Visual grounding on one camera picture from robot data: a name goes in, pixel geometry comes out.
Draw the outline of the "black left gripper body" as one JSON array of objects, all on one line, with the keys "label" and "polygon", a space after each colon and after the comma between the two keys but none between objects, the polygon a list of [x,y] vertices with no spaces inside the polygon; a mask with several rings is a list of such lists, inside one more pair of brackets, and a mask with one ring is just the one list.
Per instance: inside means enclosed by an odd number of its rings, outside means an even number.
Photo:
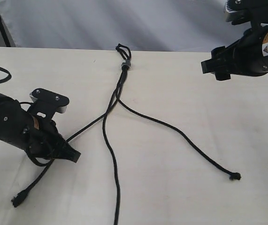
[{"label": "black left gripper body", "polygon": [[37,162],[39,158],[52,160],[66,156],[66,142],[55,122],[28,112],[18,114],[18,147],[32,162]]}]

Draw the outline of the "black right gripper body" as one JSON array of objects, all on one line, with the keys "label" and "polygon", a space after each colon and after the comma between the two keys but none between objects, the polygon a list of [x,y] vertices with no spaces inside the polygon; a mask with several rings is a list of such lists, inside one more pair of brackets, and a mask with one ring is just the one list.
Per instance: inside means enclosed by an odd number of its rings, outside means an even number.
[{"label": "black right gripper body", "polygon": [[248,30],[238,41],[211,51],[211,58],[229,63],[231,74],[262,76],[268,73],[268,26]]}]

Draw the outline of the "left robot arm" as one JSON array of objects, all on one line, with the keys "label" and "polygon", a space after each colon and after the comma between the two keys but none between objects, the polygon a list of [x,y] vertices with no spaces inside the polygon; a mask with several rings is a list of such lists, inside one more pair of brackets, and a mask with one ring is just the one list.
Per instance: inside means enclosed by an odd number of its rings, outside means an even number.
[{"label": "left robot arm", "polygon": [[69,99],[42,88],[30,94],[32,104],[24,110],[18,100],[0,93],[0,140],[25,151],[38,166],[38,159],[65,159],[77,162],[80,152],[59,133],[52,117],[64,113]]}]

